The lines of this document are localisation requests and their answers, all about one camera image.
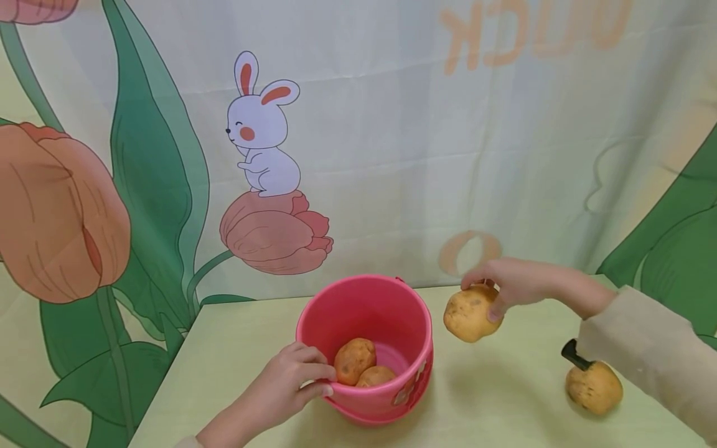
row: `potato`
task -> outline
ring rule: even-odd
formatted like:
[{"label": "potato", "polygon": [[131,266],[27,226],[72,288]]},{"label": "potato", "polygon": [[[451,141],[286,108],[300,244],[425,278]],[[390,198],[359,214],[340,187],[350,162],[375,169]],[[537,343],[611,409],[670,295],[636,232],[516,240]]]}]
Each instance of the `potato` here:
[{"label": "potato", "polygon": [[622,401],[622,383],[612,369],[596,361],[586,370],[573,367],[565,378],[565,390],[583,409],[602,416]]},{"label": "potato", "polygon": [[379,384],[388,383],[394,378],[396,378],[396,374],[386,366],[369,367],[358,378],[356,387],[378,386]]},{"label": "potato", "polygon": [[355,386],[361,374],[376,365],[376,347],[368,339],[356,338],[341,347],[333,359],[338,382]]},{"label": "potato", "polygon": [[498,296],[494,287],[473,285],[469,290],[456,292],[448,300],[443,323],[453,335],[468,343],[477,342],[495,333],[500,324],[488,320],[488,309]]}]

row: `light green table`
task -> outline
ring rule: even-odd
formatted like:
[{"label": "light green table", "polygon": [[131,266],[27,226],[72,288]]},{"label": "light green table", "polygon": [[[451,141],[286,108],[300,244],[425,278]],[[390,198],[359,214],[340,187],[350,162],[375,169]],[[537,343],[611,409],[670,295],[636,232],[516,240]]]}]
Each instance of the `light green table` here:
[{"label": "light green table", "polygon": [[[579,320],[553,300],[510,311],[476,344],[448,333],[442,316],[456,287],[418,290],[433,316],[435,365],[422,402],[377,429],[354,426],[315,401],[249,447],[703,447],[689,428],[621,378],[625,398],[606,419],[567,399],[571,365],[560,356]],[[177,355],[130,448],[171,448],[239,396],[294,340],[308,298],[206,306]]]}]

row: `sleeve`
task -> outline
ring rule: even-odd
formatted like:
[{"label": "sleeve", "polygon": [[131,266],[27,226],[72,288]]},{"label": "sleeve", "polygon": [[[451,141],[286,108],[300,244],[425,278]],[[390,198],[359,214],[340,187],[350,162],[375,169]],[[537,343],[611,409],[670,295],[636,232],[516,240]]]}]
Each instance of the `sleeve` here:
[{"label": "sleeve", "polygon": [[174,448],[202,448],[202,446],[196,440],[196,437],[185,437],[174,445]]},{"label": "sleeve", "polygon": [[581,324],[577,351],[610,364],[717,447],[717,351],[688,320],[623,287],[605,311]]}]

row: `rabbit ear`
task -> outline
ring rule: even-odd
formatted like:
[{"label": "rabbit ear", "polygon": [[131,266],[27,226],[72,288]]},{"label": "rabbit ear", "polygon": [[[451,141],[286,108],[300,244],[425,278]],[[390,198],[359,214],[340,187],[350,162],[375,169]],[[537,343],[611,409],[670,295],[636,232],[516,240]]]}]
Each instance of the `rabbit ear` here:
[{"label": "rabbit ear", "polygon": [[299,97],[299,86],[296,82],[289,80],[274,81],[264,87],[260,96],[263,105],[276,104],[284,106],[296,101],[296,98]]},{"label": "rabbit ear", "polygon": [[234,78],[239,94],[254,95],[254,85],[259,77],[259,62],[252,52],[242,52],[234,63]]}]

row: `orange letter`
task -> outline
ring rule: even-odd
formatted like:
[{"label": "orange letter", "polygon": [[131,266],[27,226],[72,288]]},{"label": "orange letter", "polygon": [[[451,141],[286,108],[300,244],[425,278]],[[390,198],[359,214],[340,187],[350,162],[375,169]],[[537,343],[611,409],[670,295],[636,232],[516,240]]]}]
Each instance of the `orange letter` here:
[{"label": "orange letter", "polygon": [[448,59],[446,59],[444,68],[446,75],[452,75],[455,71],[455,66],[458,65],[458,59],[460,58],[460,49],[464,41],[468,43],[468,69],[475,70],[478,68],[481,27],[480,16],[482,10],[483,4],[480,1],[474,2],[470,8],[470,21],[467,24],[449,9],[441,11],[441,21],[453,34],[453,38],[450,42],[450,50],[448,51]]},{"label": "orange letter", "polygon": [[518,32],[516,35],[516,43],[509,52],[498,53],[489,52],[483,58],[486,65],[507,65],[512,64],[521,55],[521,50],[528,41],[528,4],[526,0],[495,0],[488,6],[488,15],[497,16],[504,11],[514,12],[518,16]]},{"label": "orange letter", "polygon": [[538,24],[536,27],[536,39],[533,45],[533,51],[537,57],[558,57],[565,56],[570,53],[575,44],[578,31],[580,29],[580,17],[583,12],[583,1],[573,0],[570,6],[570,15],[568,17],[568,27],[565,31],[563,41],[559,44],[547,44],[548,25],[550,25],[550,16],[553,11],[553,0],[543,0],[540,3],[540,12],[538,13]]},{"label": "orange letter", "polygon": [[459,233],[458,235],[450,237],[448,241],[443,244],[438,254],[438,266],[443,272],[452,277],[461,278],[463,276],[463,274],[458,272],[458,254],[473,238],[480,238],[483,245],[480,260],[478,260],[478,263],[476,263],[474,267],[477,267],[483,262],[487,262],[489,259],[499,258],[503,253],[503,247],[500,245],[498,238],[487,232],[469,230]]},{"label": "orange letter", "polygon": [[592,42],[599,49],[610,49],[620,42],[632,10],[632,0],[620,0],[620,11],[617,13],[615,26],[610,32],[605,33],[602,24],[607,15],[607,2],[608,0],[598,0],[597,10],[592,17]]}]

